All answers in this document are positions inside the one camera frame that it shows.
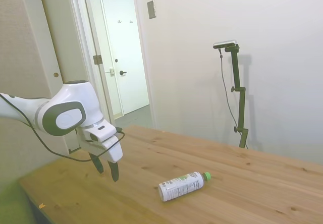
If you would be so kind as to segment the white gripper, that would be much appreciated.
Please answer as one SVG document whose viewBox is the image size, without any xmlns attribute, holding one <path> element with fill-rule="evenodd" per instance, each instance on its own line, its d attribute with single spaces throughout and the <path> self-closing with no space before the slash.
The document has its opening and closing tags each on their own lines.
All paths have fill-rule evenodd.
<svg viewBox="0 0 323 224">
<path fill-rule="evenodd" d="M 90 159 L 97 171 L 103 173 L 103 165 L 99 159 L 101 157 L 108 161 L 112 179 L 114 182 L 119 180 L 118 161 L 122 158 L 123 152 L 119 139 L 116 136 L 115 128 L 78 128 L 77 137 L 80 147 L 89 152 Z"/>
</svg>

